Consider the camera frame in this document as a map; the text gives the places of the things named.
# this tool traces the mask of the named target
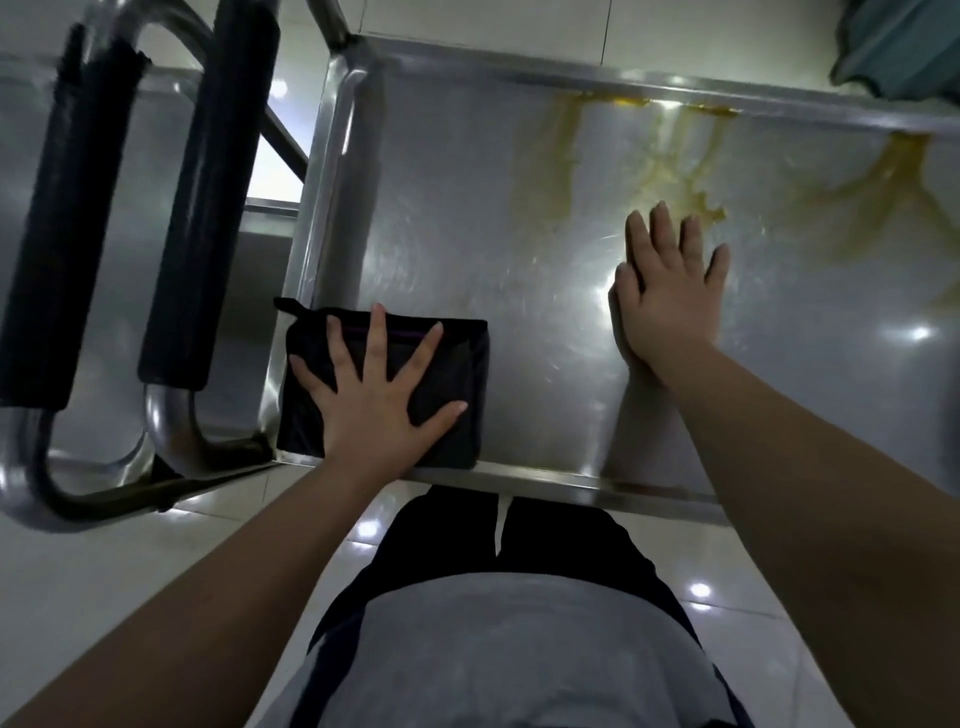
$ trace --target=finger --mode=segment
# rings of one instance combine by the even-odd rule
[[[336,316],[326,317],[326,344],[330,349],[330,361],[333,363],[337,389],[342,390],[345,386],[356,383],[357,368],[344,343],[343,327]]]
[[[663,271],[663,263],[650,241],[650,233],[643,224],[643,215],[634,210],[627,218],[627,262],[636,266],[640,276],[649,281]]]
[[[438,321],[426,332],[426,336],[423,337],[413,356],[394,377],[394,384],[407,396],[417,389],[423,374],[433,361],[433,355],[437,352],[437,345],[440,344],[443,336],[444,325]]]
[[[440,408],[433,417],[417,428],[420,436],[420,446],[423,452],[427,452],[433,447],[440,438],[457,424],[460,416],[467,411],[467,403],[464,401],[452,401]]]
[[[387,379],[387,309],[374,303],[370,311],[370,331],[367,333],[367,353],[363,360],[364,381]]]
[[[710,267],[707,268],[708,287],[723,291],[724,284],[727,282],[727,273],[730,272],[731,257],[730,246],[726,243],[713,251]]]
[[[684,267],[691,276],[700,279],[704,276],[704,235],[700,229],[700,218],[696,215],[685,217],[680,223],[680,253],[684,257]]]
[[[323,409],[336,395],[328,386],[307,367],[306,362],[295,354],[290,355],[290,369],[300,386],[307,391],[317,406]]]
[[[630,263],[620,263],[616,266],[616,279],[613,285],[622,310],[640,305],[640,282],[636,279],[636,271]]]
[[[673,221],[670,220],[670,210],[663,200],[650,210],[650,239],[663,261],[664,268],[668,271],[681,271],[684,268],[684,259],[677,248],[677,235],[673,231]]]

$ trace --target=forearm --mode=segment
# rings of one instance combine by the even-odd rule
[[[137,610],[11,726],[242,726],[378,490],[324,463]]]
[[[948,653],[960,646],[957,503],[710,344],[666,346],[653,366],[854,721],[906,724],[920,704],[946,717]]]

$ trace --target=white tile floor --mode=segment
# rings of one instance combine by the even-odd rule
[[[212,18],[215,0],[190,0]],[[0,51],[58,53],[84,0],[0,0]],[[829,89],[839,0],[342,0],[364,33],[682,73]],[[271,104],[306,149],[327,52],[302,0],[285,0]],[[160,32],[157,65],[191,66]],[[251,195],[296,200],[300,184],[261,145]],[[296,479],[273,471],[191,498],[178,510],[72,536],[0,518],[0,720],[123,616],[232,533]],[[369,563],[396,511],[420,486],[397,483],[364,514],[328,566],[262,704],[299,663],[326,605]],[[687,600],[706,650],[759,728],[850,726],[783,609],[729,529],[617,515]]]
[[[279,468],[167,514],[79,535],[36,533],[0,519],[0,721],[305,472]],[[354,526],[310,597],[254,717],[293,674],[327,605],[370,562],[396,512],[425,491],[393,483]],[[614,517],[684,601],[705,650],[758,728],[850,726],[731,529]]]

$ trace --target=hand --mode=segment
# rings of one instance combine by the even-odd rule
[[[673,344],[716,339],[730,249],[717,248],[704,273],[704,239],[696,217],[681,223],[679,247],[666,204],[650,212],[650,228],[652,235],[640,213],[630,213],[627,262],[617,266],[615,288],[627,343],[656,370],[658,357]]]
[[[466,402],[453,401],[420,427],[410,424],[407,402],[433,359],[444,327],[437,323],[431,328],[403,369],[387,381],[386,314],[379,303],[372,309],[362,380],[344,343],[340,320],[327,317],[336,392],[314,376],[303,359],[290,357],[294,376],[324,416],[324,462],[337,463],[377,488],[413,468],[467,409]]]

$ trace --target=curved metal pipe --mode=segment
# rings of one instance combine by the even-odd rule
[[[87,496],[67,494],[51,477],[47,460],[56,415],[44,409],[0,407],[0,510],[29,528],[83,531],[138,513],[166,510],[235,477],[234,473],[213,480],[132,483]]]
[[[276,11],[276,0],[264,0],[263,4]],[[87,7],[84,24],[90,30],[84,50],[85,61],[118,38],[135,48],[144,29],[148,25],[158,25],[172,33],[203,66],[213,39],[213,31],[184,0],[97,0]],[[260,133],[303,182],[307,155],[269,107],[264,112]]]
[[[267,438],[211,443],[197,425],[194,393],[187,389],[148,384],[144,397],[147,432],[164,462],[190,478],[241,473],[270,463],[274,452]]]
[[[352,42],[353,34],[344,12],[340,10],[340,3],[337,0],[307,0],[306,4],[320,27],[330,53],[343,51]]]

